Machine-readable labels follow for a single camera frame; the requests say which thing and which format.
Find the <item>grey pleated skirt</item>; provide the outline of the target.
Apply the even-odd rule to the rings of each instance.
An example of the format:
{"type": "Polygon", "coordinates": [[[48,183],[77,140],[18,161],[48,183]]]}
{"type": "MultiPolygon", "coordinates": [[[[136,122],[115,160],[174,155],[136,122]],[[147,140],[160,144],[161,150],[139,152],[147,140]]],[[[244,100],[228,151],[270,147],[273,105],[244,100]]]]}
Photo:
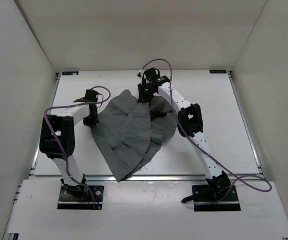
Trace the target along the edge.
{"type": "Polygon", "coordinates": [[[91,132],[119,182],[149,163],[177,129],[172,107],[164,98],[138,102],[128,89],[112,98],[98,118],[91,132]]]}

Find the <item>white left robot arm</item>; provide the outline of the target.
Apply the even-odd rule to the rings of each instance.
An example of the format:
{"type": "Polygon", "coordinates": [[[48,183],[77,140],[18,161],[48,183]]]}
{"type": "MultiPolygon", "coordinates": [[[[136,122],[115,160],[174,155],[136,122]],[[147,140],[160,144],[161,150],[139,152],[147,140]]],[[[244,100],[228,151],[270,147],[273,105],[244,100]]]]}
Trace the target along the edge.
{"type": "Polygon", "coordinates": [[[71,105],[46,109],[43,117],[39,149],[56,164],[62,175],[62,183],[71,186],[70,191],[77,199],[88,195],[88,186],[73,155],[74,127],[79,122],[89,128],[99,123],[98,96],[96,90],[88,89],[84,97],[76,99],[71,105]]]}

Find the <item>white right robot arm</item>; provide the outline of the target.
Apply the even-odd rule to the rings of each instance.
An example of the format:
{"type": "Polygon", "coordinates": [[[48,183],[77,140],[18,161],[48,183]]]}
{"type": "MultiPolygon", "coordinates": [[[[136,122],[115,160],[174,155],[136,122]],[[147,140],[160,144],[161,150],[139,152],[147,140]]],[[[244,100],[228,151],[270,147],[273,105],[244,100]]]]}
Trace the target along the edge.
{"type": "Polygon", "coordinates": [[[197,103],[185,99],[173,86],[167,76],[161,76],[156,68],[140,70],[138,85],[139,101],[152,102],[154,94],[165,99],[172,107],[180,135],[193,146],[205,171],[208,186],[199,196],[208,195],[211,200],[220,200],[230,187],[231,182],[223,168],[211,156],[204,136],[201,108],[197,103]]]}

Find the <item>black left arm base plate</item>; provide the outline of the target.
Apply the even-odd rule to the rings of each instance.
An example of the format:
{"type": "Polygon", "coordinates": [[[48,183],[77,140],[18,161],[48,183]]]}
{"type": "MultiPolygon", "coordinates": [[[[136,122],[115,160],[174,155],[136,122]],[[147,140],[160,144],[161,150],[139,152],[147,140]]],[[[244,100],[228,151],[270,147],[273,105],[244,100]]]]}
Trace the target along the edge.
{"type": "Polygon", "coordinates": [[[59,210],[102,210],[104,197],[103,185],[89,185],[94,198],[88,192],[80,193],[79,191],[71,190],[66,185],[62,185],[57,208],[59,210]]]}

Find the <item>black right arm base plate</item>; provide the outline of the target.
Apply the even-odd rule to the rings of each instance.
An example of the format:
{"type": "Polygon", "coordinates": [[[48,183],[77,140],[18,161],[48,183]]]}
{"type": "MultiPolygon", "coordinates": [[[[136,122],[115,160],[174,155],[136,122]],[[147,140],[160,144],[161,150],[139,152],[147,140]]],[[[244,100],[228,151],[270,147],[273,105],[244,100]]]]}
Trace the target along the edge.
{"type": "Polygon", "coordinates": [[[207,185],[193,185],[192,194],[181,200],[186,204],[193,201],[195,212],[238,212],[241,211],[236,186],[215,194],[207,185]]]}

